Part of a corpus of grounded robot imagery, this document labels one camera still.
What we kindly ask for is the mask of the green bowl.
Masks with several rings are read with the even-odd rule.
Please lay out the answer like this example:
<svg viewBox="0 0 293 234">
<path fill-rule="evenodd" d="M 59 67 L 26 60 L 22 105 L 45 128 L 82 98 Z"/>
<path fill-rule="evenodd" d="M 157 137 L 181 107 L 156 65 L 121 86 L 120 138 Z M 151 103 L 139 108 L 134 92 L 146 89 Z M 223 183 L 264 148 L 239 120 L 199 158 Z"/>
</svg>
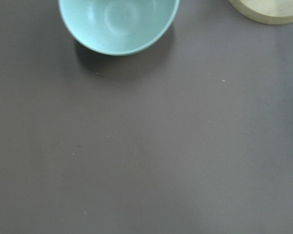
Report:
<svg viewBox="0 0 293 234">
<path fill-rule="evenodd" d="M 60 0 L 62 20 L 81 45 L 127 56 L 157 42 L 171 26 L 178 0 Z"/>
</svg>

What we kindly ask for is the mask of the wooden mug tree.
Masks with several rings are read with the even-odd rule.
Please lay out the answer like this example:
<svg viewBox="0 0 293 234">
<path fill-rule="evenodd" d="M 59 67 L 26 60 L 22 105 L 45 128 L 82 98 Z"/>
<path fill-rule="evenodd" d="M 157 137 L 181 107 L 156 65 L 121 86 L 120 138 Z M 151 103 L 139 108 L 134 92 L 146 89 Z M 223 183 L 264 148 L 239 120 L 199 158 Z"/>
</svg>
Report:
<svg viewBox="0 0 293 234">
<path fill-rule="evenodd" d="M 231 0 L 230 4 L 255 22 L 270 25 L 293 23 L 293 0 Z"/>
</svg>

